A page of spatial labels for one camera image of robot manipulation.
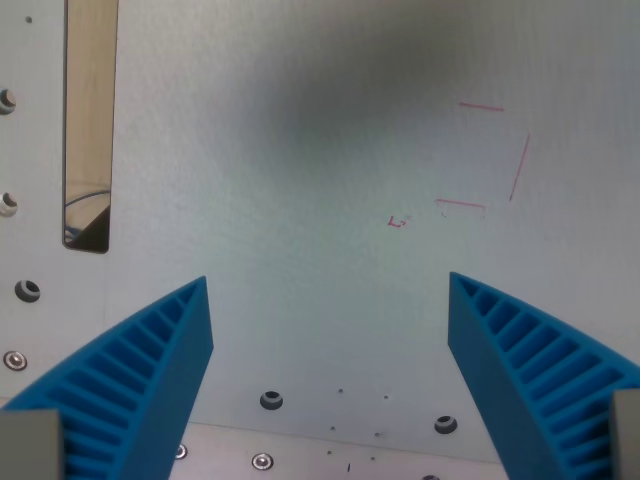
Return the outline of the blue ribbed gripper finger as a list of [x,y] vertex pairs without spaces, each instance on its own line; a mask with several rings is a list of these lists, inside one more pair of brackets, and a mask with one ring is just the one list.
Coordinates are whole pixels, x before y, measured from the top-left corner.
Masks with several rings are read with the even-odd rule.
[[638,386],[638,365],[456,272],[448,346],[508,478],[613,478],[611,400]]
[[81,347],[4,408],[60,415],[69,479],[167,479],[213,349],[199,277]]

